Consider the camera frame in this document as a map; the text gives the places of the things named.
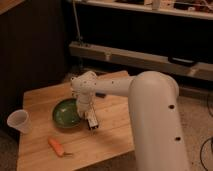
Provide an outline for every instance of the wall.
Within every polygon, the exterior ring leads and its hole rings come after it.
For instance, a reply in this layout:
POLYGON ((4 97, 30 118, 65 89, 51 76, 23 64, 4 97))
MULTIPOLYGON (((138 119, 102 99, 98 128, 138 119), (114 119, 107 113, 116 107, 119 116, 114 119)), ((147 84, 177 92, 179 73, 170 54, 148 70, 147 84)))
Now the wall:
POLYGON ((24 91, 56 84, 67 69, 60 0, 27 0, 0 15, 0 128, 24 91))

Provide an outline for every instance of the wooden table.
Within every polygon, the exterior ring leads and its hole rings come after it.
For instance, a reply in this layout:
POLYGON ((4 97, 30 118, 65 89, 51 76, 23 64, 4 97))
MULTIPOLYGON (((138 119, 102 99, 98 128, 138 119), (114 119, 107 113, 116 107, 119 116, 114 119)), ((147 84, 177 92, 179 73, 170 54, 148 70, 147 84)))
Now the wooden table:
MULTIPOLYGON (((126 71, 121 71, 100 78, 127 75, 126 71)), ((30 114, 33 129, 27 135, 21 134, 18 171, 76 170, 134 150, 126 97, 107 95, 94 98, 99 121, 96 130, 90 131, 86 122, 71 129, 56 128, 52 111, 56 104, 70 97, 69 83, 24 93, 23 108, 30 114), (48 137, 56 138, 66 152, 74 155, 56 156, 47 143, 48 137)))

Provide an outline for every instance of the plastic cup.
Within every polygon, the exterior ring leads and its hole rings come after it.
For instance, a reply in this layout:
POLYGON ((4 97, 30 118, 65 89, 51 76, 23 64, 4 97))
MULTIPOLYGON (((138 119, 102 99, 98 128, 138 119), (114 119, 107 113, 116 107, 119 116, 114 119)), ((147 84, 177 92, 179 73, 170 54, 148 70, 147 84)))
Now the plastic cup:
POLYGON ((23 109, 11 113, 7 118, 7 125, 24 134, 29 133, 32 128, 29 114, 23 109))

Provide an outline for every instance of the cable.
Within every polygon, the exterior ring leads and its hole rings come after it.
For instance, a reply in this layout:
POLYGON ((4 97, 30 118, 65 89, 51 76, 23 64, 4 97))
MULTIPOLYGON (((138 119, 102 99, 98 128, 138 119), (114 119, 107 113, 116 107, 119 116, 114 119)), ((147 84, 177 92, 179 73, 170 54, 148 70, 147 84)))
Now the cable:
POLYGON ((206 168, 205 164, 203 163, 202 153, 203 153, 203 148, 204 148, 204 146, 205 146, 206 143, 209 142, 209 141, 211 141, 211 151, 212 151, 212 155, 213 155, 213 137, 210 137, 210 138, 208 138, 207 140, 205 140, 205 141, 203 142, 203 144, 201 145, 201 148, 200 148, 200 163, 201 163, 201 165, 203 166, 203 168, 205 169, 205 171, 209 171, 209 170, 206 168))
POLYGON ((207 108, 208 108, 208 111, 209 111, 209 115, 210 115, 211 117, 213 117, 213 113, 212 113, 212 111, 211 111, 211 106, 210 106, 210 103, 209 103, 210 97, 211 97, 211 91, 210 91, 210 92, 208 93, 208 95, 207 95, 206 105, 207 105, 207 108))

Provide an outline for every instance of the orange carrot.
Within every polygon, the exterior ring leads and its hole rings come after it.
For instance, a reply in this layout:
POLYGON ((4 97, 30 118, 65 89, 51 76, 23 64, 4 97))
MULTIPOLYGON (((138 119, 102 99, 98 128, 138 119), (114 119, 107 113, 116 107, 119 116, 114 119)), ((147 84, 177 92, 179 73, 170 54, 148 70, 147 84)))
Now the orange carrot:
POLYGON ((48 143, 59 157, 64 156, 65 153, 64 148, 57 140, 53 138, 48 138, 48 143))

